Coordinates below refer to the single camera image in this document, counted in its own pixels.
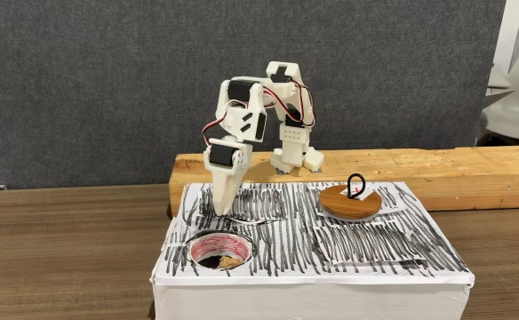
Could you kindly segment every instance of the black wire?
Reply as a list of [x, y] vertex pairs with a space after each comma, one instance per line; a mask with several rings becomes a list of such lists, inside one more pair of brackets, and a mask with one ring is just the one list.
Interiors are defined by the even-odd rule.
[[[360, 178], [360, 181], [363, 182], [363, 187], [360, 188], [360, 191], [358, 191], [355, 194], [351, 195], [350, 194], [350, 181], [352, 180], [353, 177]], [[353, 174], [350, 175], [350, 177], [348, 177], [348, 182], [347, 182], [347, 197], [348, 197], [348, 199], [354, 199], [357, 196], [360, 196], [364, 192], [365, 189], [366, 189], [366, 180], [364, 180], [364, 177], [363, 177], [362, 174], [360, 174], [360, 173], [353, 173]]]

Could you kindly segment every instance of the brown table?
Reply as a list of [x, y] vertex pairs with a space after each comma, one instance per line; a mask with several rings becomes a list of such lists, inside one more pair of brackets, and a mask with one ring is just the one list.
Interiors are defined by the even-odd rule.
[[[0, 191], [0, 319], [148, 319], [167, 185]], [[476, 275], [463, 319], [519, 319], [519, 209], [432, 214]]]

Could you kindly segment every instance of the hole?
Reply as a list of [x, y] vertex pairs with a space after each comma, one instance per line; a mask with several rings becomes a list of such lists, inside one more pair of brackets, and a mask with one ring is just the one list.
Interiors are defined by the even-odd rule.
[[203, 232], [190, 244], [190, 259], [205, 268], [236, 268], [251, 256], [252, 242], [228, 232]]

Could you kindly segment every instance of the wooden disc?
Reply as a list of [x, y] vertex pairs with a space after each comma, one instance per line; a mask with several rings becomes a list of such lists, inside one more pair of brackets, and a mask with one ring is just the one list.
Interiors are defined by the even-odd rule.
[[380, 210], [382, 198], [376, 192], [372, 192], [364, 200], [348, 199], [342, 195], [347, 186], [334, 186], [321, 192], [319, 201], [323, 208], [330, 214], [343, 219], [363, 219], [370, 217]]

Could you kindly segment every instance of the white paper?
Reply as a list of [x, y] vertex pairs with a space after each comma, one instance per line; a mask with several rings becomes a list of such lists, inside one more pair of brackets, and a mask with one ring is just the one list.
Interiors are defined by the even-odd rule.
[[[350, 187], [350, 193], [353, 195], [355, 193], [357, 193], [360, 189], [360, 186], [357, 186], [357, 185], [351, 185]], [[358, 195], [357, 197], [355, 197], [356, 200], [364, 200], [366, 199], [366, 197], [368, 197], [369, 195], [372, 194], [372, 192], [374, 192], [374, 190], [370, 189], [370, 188], [365, 188], [364, 189], [364, 192], [360, 195]], [[344, 190], [342, 190], [340, 192], [342, 195], [345, 195], [345, 196], [348, 196], [348, 188], [345, 188]]]
[[[332, 182], [243, 184], [238, 194], [234, 216], [271, 219], [262, 224], [243, 224], [218, 218], [211, 211], [211, 184], [190, 184], [185, 188], [180, 210], [171, 224], [167, 243], [157, 262], [153, 283], [156, 285], [218, 285], [218, 284], [422, 284], [461, 283], [473, 276], [459, 255], [452, 249], [419, 200], [405, 186], [396, 182], [369, 182], [367, 188], [378, 190], [383, 207], [370, 222], [345, 222], [323, 216], [318, 195]], [[326, 247], [317, 234], [337, 236], [351, 225], [381, 228], [389, 225], [398, 238], [388, 248], [368, 241], [372, 232], [358, 229], [358, 234], [342, 233], [328, 240]], [[254, 254], [241, 266], [219, 271], [193, 265], [187, 259], [186, 246], [201, 232], [234, 232], [252, 239]], [[366, 237], [364, 242], [354, 244]], [[411, 248], [401, 245], [411, 244]], [[343, 252], [332, 247], [343, 245]], [[402, 257], [386, 255], [387, 249], [398, 245]], [[361, 252], [369, 255], [363, 259]]]

